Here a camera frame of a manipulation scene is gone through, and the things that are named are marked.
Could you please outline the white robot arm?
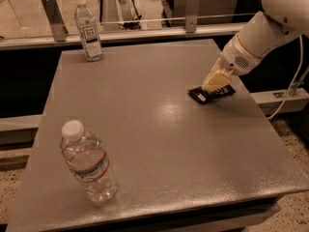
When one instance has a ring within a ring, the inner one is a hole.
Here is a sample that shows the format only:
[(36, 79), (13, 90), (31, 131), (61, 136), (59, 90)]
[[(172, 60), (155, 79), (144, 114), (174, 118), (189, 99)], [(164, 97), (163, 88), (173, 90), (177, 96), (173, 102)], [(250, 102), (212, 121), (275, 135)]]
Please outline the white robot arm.
[(309, 34), (309, 0), (262, 0), (262, 7), (226, 43), (203, 81), (203, 91), (231, 84), (232, 74), (250, 73), (275, 48)]

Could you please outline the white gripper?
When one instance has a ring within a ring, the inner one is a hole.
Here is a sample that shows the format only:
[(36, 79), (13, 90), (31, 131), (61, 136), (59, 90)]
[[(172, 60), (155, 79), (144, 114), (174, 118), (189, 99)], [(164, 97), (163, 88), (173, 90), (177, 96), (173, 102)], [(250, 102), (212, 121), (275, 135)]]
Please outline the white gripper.
[(232, 82), (232, 73), (248, 74), (261, 62), (261, 58), (255, 57), (246, 49), (239, 34), (235, 34), (224, 46), (220, 58), (212, 66), (210, 74), (202, 84), (202, 89), (209, 93), (221, 89)]

